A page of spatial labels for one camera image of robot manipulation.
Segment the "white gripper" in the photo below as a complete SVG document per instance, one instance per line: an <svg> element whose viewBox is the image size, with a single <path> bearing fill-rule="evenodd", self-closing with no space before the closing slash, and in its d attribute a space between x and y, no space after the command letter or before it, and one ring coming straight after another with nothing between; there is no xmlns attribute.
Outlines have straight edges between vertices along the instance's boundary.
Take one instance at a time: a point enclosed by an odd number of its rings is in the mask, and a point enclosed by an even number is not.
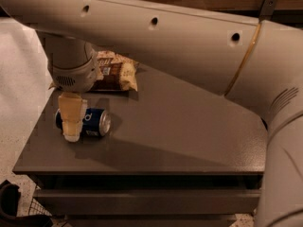
<svg viewBox="0 0 303 227"><path fill-rule="evenodd" d="M68 142L77 142L80 139L87 100L76 93L85 93L95 84L99 77L97 61L91 58L84 65L70 69L52 66L51 77L55 86L65 91L58 97L64 138Z"/></svg>

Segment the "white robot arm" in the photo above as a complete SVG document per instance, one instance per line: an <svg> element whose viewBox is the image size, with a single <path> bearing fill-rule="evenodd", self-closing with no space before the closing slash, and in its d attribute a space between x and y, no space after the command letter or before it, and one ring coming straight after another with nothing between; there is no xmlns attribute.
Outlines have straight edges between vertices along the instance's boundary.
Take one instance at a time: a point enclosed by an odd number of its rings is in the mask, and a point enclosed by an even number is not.
<svg viewBox="0 0 303 227"><path fill-rule="evenodd" d="M268 126L256 227L302 227L303 31L140 0L0 0L35 30L77 38L225 96Z"/></svg>

